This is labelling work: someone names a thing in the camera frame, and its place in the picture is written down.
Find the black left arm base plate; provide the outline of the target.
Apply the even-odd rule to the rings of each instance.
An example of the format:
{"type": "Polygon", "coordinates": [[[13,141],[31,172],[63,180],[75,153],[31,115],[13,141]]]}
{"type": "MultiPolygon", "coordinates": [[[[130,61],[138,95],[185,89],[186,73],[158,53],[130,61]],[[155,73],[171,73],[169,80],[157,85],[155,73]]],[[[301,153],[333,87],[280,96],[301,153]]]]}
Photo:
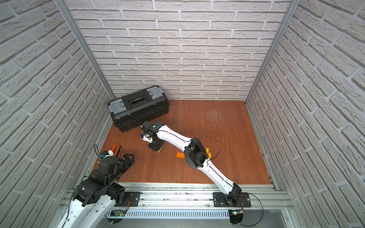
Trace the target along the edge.
{"type": "Polygon", "coordinates": [[[117,203],[115,207],[137,207],[141,192],[125,192],[125,200],[122,203],[117,203]]]}

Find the orange long lego brick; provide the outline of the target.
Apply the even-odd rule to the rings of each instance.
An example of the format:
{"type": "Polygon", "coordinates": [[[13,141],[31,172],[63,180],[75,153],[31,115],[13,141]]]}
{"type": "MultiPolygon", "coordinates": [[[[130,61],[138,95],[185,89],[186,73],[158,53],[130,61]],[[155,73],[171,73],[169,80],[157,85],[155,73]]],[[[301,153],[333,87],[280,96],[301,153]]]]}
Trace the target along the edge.
{"type": "Polygon", "coordinates": [[[176,157],[177,158],[185,158],[185,155],[184,155],[184,153],[177,153],[176,157]]]}

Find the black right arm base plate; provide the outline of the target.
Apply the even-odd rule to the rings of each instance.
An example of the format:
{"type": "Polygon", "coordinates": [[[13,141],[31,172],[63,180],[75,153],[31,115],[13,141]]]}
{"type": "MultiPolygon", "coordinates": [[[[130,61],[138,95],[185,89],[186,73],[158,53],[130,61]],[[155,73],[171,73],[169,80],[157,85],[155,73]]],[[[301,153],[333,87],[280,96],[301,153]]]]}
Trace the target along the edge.
{"type": "Polygon", "coordinates": [[[247,192],[243,192],[236,199],[234,197],[230,197],[229,195],[223,194],[221,192],[213,193],[213,204],[214,207],[241,207],[243,205],[244,208],[250,208],[252,206],[251,199],[247,192]]]}

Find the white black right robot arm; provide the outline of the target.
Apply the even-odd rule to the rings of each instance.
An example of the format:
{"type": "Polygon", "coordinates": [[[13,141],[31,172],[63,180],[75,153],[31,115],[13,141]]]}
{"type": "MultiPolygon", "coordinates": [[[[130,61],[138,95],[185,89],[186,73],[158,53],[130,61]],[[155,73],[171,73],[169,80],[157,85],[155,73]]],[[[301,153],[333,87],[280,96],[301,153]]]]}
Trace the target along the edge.
{"type": "Polygon", "coordinates": [[[164,123],[145,121],[141,125],[141,138],[148,142],[148,147],[159,151],[165,142],[172,144],[184,153],[186,163],[206,174],[219,188],[226,199],[226,204],[235,206],[240,202],[242,190],[239,185],[228,179],[212,162],[200,139],[185,137],[164,123]]]}

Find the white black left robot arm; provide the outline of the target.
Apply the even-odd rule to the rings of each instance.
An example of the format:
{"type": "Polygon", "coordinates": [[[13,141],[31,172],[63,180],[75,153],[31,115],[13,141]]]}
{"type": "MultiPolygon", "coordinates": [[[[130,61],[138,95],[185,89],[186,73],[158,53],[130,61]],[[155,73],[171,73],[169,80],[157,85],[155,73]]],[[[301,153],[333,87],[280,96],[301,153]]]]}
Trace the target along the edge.
{"type": "Polygon", "coordinates": [[[134,163],[133,154],[124,154],[122,158],[104,156],[98,168],[74,190],[68,210],[57,227],[95,228],[115,205],[126,205],[129,210],[132,201],[118,182],[134,163]]]}

